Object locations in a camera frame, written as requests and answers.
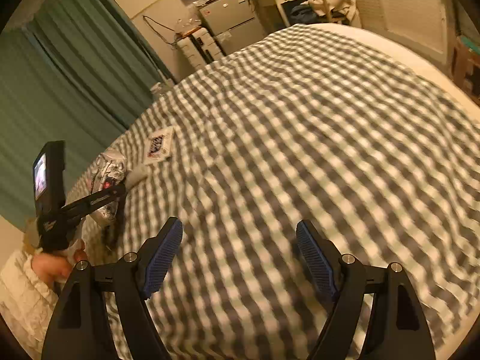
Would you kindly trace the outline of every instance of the curtain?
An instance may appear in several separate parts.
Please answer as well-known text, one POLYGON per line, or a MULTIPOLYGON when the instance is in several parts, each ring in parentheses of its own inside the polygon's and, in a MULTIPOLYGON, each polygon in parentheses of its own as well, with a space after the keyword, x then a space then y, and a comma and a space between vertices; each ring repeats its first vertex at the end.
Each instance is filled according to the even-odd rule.
POLYGON ((32 165, 66 141, 68 190, 172 75, 113 0, 46 0, 0 35, 0 215, 34 218, 32 165))

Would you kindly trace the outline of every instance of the checkered bedsheet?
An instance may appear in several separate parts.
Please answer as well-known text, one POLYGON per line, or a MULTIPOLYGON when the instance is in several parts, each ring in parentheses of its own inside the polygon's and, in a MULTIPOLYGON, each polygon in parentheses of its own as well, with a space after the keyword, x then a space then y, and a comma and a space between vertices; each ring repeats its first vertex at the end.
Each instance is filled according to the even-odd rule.
MULTIPOLYGON (((112 148, 135 168, 173 126, 172 156, 128 195, 113 255, 184 225, 148 308, 172 357, 305 359, 326 320, 295 241, 310 219, 342 253, 410 273, 439 348, 479 296, 480 130, 432 83, 355 40, 305 25, 214 62, 158 99, 112 148)), ((90 171, 70 200, 85 195, 90 171)), ((364 339, 366 296, 352 356, 364 339)), ((108 301, 119 355, 130 357, 108 301)))

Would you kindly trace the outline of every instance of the metal screw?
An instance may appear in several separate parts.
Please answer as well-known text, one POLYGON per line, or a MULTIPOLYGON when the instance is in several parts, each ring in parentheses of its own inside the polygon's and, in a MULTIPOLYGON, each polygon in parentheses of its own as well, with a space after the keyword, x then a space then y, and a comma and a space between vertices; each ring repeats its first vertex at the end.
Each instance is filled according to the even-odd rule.
POLYGON ((397 272, 397 273, 398 273, 398 272, 401 272, 402 269, 403 269, 402 266, 401 266, 399 263, 397 263, 397 262, 394 262, 394 263, 390 266, 390 268, 392 268, 393 271, 394 271, 394 272, 397 272))
POLYGON ((355 257, 353 257, 351 254, 344 254, 342 256, 342 260, 344 263, 353 264, 355 262, 355 257))
POLYGON ((84 269, 86 269, 88 266, 88 261, 86 260, 82 260, 82 261, 79 261, 77 263, 77 265, 75 266, 79 271, 83 271, 84 269))
POLYGON ((137 259, 137 254, 134 251, 128 252, 123 256, 123 259, 128 263, 132 263, 137 259))

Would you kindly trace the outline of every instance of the hand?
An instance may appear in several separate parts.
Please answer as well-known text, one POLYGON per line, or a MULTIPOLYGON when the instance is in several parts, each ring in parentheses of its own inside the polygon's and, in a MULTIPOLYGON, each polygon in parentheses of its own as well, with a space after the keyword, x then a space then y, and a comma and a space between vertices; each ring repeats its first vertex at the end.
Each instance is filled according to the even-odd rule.
MULTIPOLYGON (((73 259, 77 263, 81 260, 87 260, 85 253, 85 243, 82 241, 80 249, 73 254, 73 259)), ((72 266, 65 257, 54 256, 53 254, 40 253, 33 256, 32 270, 47 286, 52 287, 57 279, 68 279, 72 266)))

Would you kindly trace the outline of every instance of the blue gripper pad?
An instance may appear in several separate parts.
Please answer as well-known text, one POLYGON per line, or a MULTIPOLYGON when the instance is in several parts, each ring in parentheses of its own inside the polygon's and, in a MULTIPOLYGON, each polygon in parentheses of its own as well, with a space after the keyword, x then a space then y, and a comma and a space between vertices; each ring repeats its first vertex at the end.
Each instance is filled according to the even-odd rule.
POLYGON ((297 244, 322 298, 334 300, 338 294, 334 272, 303 221, 297 224, 297 244))
POLYGON ((177 218, 169 219, 157 235, 157 237, 162 236, 164 237, 160 246, 154 252, 145 269, 145 283, 141 289, 145 299, 149 299, 153 293, 160 290, 173 258, 178 252, 183 237, 181 221, 177 218))

